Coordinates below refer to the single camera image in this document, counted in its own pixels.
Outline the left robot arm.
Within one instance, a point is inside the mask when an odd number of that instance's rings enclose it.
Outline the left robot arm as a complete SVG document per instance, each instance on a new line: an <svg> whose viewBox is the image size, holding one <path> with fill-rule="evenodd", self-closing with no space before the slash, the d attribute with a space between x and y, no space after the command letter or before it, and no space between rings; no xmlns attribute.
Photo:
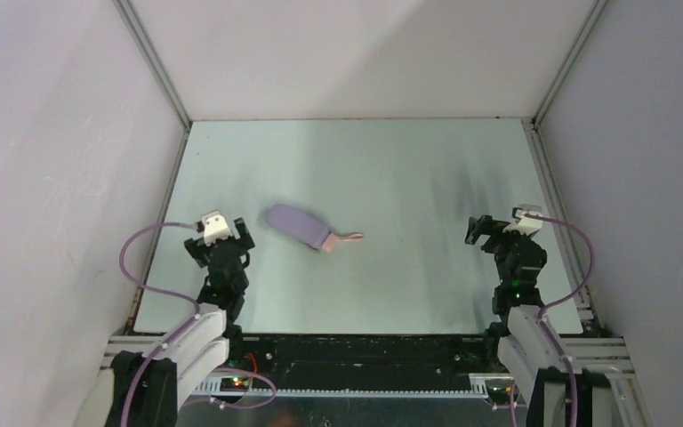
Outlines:
<svg viewBox="0 0 683 427"><path fill-rule="evenodd" d="M223 367L231 344L240 336L235 324L248 286L252 236L243 219L229 223L213 211L195 223L174 227L194 230L197 238L184 246L196 263L208 270L205 290L217 295L197 298L149 286L126 268L126 253L139 237L165 227L157 223L137 231L123 244L118 256L122 274L144 294L161 294L184 301L191 312L172 330L158 338L118 336L110 338L103 369L110 375L107 426L174 426L181 408L197 386Z"/></svg>

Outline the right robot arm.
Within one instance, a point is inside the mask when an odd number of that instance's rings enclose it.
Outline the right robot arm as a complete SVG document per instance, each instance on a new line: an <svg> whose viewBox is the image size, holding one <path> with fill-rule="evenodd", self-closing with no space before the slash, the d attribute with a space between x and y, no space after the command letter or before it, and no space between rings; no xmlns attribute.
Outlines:
<svg viewBox="0 0 683 427"><path fill-rule="evenodd" d="M512 218L504 222L490 215L472 217L465 236L468 245L486 238L480 249L493 256L499 276L492 298L498 321L483 338L487 356L513 377L509 410L516 411L515 398L521 397L527 426L610 426L614 409L609 380L575 362L548 319L550 309L574 299L583 287L555 302L543 302L537 282L548 255L534 235L548 220L529 206L514 208Z"/></svg>

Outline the pink folding umbrella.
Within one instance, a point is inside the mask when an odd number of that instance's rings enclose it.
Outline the pink folding umbrella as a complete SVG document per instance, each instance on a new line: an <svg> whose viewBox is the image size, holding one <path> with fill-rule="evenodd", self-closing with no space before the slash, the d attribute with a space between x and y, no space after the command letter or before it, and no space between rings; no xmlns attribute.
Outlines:
<svg viewBox="0 0 683 427"><path fill-rule="evenodd" d="M330 233L323 241L320 250L325 253L331 253L340 243L359 241L364 238L365 235L363 233L352 233L343 236Z"/></svg>

